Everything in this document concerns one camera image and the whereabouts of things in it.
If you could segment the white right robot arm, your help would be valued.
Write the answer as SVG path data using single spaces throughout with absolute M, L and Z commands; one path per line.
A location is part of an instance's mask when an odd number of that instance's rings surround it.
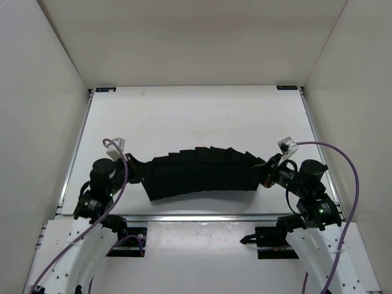
M 328 167 L 308 159 L 300 167 L 280 155 L 253 166 L 260 184 L 284 188 L 298 197 L 297 212 L 277 219 L 275 240 L 289 245 L 318 293 L 366 293 L 344 243 L 349 222 L 326 193 L 321 179 Z

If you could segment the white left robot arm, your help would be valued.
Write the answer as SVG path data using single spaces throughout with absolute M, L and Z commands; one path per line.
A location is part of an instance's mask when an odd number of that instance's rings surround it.
M 66 244 L 36 278 L 30 293 L 89 293 L 98 267 L 113 249 L 135 246 L 137 257 L 144 256 L 142 238 L 128 232 L 125 218 L 111 213 L 132 174 L 128 160 L 121 155 L 93 163 Z

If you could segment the black pleated skirt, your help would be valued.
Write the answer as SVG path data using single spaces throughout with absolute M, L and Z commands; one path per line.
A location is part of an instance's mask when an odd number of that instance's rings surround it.
M 142 185 L 151 201 L 205 191 L 257 190 L 254 166 L 266 161 L 249 152 L 213 146 L 155 157 L 140 164 Z

